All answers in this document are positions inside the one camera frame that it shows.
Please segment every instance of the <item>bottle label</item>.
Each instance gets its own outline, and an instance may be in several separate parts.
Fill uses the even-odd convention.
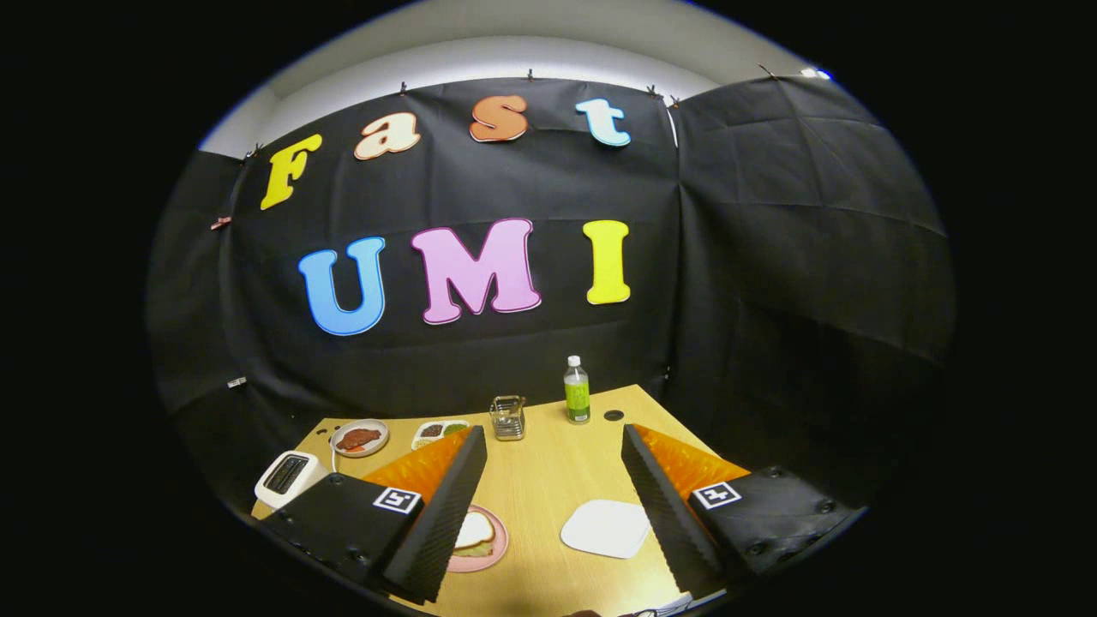
[[[565,383],[567,394],[567,415],[575,422],[583,422],[590,416],[590,384]]]

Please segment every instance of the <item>pink plate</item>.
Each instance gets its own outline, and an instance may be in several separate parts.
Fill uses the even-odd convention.
[[[507,528],[502,526],[499,518],[477,505],[470,505],[468,512],[478,512],[491,521],[491,527],[495,528],[495,539],[491,540],[491,554],[487,557],[451,556],[450,565],[445,569],[446,572],[476,572],[477,570],[484,570],[502,559],[502,553],[507,552],[507,545],[509,542]]]

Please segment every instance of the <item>sandwich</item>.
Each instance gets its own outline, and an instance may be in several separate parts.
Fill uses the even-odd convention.
[[[457,541],[453,554],[460,557],[487,557],[491,554],[491,541],[495,540],[495,527],[479,512],[468,512],[457,532]]]

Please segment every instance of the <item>letter u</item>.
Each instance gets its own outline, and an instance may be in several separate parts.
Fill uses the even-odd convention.
[[[306,255],[297,263],[305,276],[305,292],[313,319],[324,332],[337,336],[362,334],[381,321],[385,312],[385,289],[381,284],[378,255],[385,239],[362,238],[347,247],[347,255],[358,262],[358,280],[362,287],[362,305],[354,311],[343,311],[336,299],[331,266],[338,255],[333,250],[318,250]]]

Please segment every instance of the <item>meat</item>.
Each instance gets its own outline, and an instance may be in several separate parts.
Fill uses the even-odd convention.
[[[355,428],[343,435],[342,441],[336,444],[336,447],[340,450],[350,450],[351,448],[358,448],[359,446],[364,446],[374,439],[381,439],[381,431],[374,430],[372,428]]]

